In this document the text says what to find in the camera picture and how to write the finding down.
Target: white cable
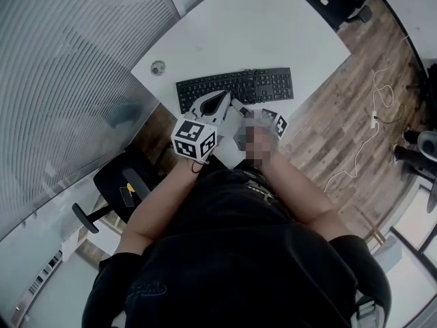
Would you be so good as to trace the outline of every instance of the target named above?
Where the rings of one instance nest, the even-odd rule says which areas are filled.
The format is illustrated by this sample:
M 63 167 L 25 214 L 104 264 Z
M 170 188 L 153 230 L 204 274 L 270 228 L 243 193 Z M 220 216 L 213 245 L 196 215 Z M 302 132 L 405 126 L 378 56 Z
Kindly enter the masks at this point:
M 391 68 L 392 68 L 392 67 L 397 63 L 397 60 L 398 60 L 398 58 L 399 58 L 399 49 L 400 49 L 400 47 L 401 47 L 401 43 L 402 43 L 406 38 L 408 38 L 408 36 L 406 36 L 405 38 L 402 38 L 401 41 L 399 41 L 399 45 L 398 45 L 398 47 L 397 47 L 397 51 L 396 51 L 396 58 L 395 58 L 395 61 L 391 64 L 391 66 L 389 66 L 389 67 L 387 67 L 387 68 L 384 68 L 384 69 L 380 69 L 380 70 L 376 71 L 375 74 L 373 74 L 373 86 L 375 87 L 375 90 L 373 91 L 373 94 L 371 95 L 371 97 L 372 97 L 372 102 L 373 102 L 373 111 L 371 112 L 371 116 L 373 115 L 373 113 L 376 112 L 375 93 L 378 93 L 378 94 L 380 95 L 381 102 L 382 102 L 382 104 L 384 105 L 384 107 L 386 107 L 386 108 L 390 108 L 390 107 L 393 105 L 393 103 L 395 102 L 395 93 L 394 93 L 394 91 L 393 91 L 393 88 L 392 88 L 390 85 L 384 85 L 384 86 L 382 86 L 382 87 L 378 87 L 378 86 L 376 85 L 376 75 L 379 74 L 379 73 L 381 73 L 381 72 L 385 72 L 386 70 L 391 69 Z M 381 92 L 381 91 L 382 91 L 383 89 L 385 89 L 385 88 L 389 88 L 389 89 L 390 89 L 390 93 L 391 93 L 391 102 L 390 102 L 389 105 L 385 103 L 385 101 L 384 101 L 384 99 L 383 99 L 383 97 L 382 97 L 382 92 Z M 372 140 L 372 139 L 373 139 L 373 138 L 374 138 L 374 137 L 379 133 L 379 131 L 380 131 L 380 123 L 379 123 L 379 122 L 376 122 L 376 125 L 377 125 L 376 132 L 375 132 L 375 133 L 374 133 L 374 134 L 373 134 L 369 139 L 367 139 L 366 141 L 364 141 L 364 143 L 361 145 L 360 149 L 358 150 L 358 152 L 357 152 L 356 155 L 355 155 L 355 159 L 354 159 L 355 175 L 349 174 L 346 170 L 342 170 L 342 171 L 336 173 L 334 176 L 331 176 L 331 178 L 330 178 L 330 179 L 328 180 L 328 182 L 326 183 L 326 186 L 325 186 L 325 190 L 324 190 L 324 192 L 326 192 L 326 190 L 328 189 L 328 186 L 329 186 L 331 180 L 334 179 L 334 178 L 336 178 L 338 175 L 341 175 L 341 174 L 347 174 L 347 175 L 348 175 L 349 177 L 351 177 L 351 178 L 356 178 L 356 177 L 358 176 L 358 165 L 356 164 L 356 160 L 357 160 L 358 155 L 360 154 L 361 150 L 363 149 L 364 145 L 365 145 L 367 142 L 369 142 L 370 140 Z

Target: floor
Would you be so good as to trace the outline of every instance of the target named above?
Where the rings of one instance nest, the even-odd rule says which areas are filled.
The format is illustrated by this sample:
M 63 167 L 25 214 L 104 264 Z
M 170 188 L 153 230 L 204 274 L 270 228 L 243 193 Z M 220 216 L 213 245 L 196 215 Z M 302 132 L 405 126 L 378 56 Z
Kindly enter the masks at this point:
M 376 97 L 378 117 L 393 124 L 380 124 L 378 135 L 365 145 L 357 158 L 358 177 L 342 174 L 328 186 L 327 193 L 340 215 L 357 235 L 366 239 L 393 211 L 412 182 L 401 180 L 401 164 L 391 162 L 393 144 L 401 143 L 401 132 L 407 125 L 420 129 L 422 111 L 417 112 L 417 96 L 406 91 L 415 82 L 416 63 L 401 28 L 381 0 L 369 0 L 373 18 L 367 24 L 344 24 L 338 35 L 351 52 L 347 61 L 293 114 L 281 152 L 315 184 L 325 188 L 329 178 L 346 170 L 354 174 L 354 157 L 362 143 L 375 129 L 370 127 L 372 111 L 372 78 L 375 71 L 395 65 L 380 74 L 378 86 L 391 85 L 395 102 L 385 109 Z M 390 103 L 387 91 L 383 91 Z M 151 160 L 156 162 L 169 141 L 176 119 L 159 105 L 134 140 Z M 168 150 L 160 170 L 169 172 L 177 158 Z M 84 256 L 105 258 L 88 249 Z

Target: keyboard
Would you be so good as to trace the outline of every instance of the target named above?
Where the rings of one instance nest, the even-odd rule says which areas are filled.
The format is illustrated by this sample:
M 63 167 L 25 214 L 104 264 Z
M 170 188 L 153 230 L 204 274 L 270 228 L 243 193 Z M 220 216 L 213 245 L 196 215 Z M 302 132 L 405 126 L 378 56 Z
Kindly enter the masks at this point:
M 245 105 L 293 98 L 289 68 L 244 70 L 176 83 L 180 111 L 190 110 L 199 97 L 217 90 L 228 90 Z

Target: black t-shirt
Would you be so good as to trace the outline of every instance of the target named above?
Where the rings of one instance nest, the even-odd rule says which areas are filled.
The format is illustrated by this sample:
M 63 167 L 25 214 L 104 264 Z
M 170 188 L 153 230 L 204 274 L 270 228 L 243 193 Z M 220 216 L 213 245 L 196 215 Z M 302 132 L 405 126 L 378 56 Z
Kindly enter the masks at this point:
M 349 327 L 356 291 L 388 315 L 391 294 L 365 242 L 326 242 L 293 222 L 260 176 L 202 178 L 142 256 L 100 263 L 83 327 Z

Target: white desk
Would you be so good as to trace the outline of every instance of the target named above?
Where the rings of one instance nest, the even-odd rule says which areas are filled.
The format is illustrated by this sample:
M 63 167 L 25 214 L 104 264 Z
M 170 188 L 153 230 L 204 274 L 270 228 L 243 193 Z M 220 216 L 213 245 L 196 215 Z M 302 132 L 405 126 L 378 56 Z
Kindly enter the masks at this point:
M 293 100 L 250 106 L 288 118 L 349 54 L 305 0 L 205 0 L 171 28 L 132 73 L 179 117 L 177 81 L 245 68 L 290 67 Z M 160 77 L 150 72 L 156 60 L 166 64 Z M 222 131 L 225 138 L 214 150 L 228 167 L 244 158 L 232 140 L 240 123 L 240 116 L 230 109 Z

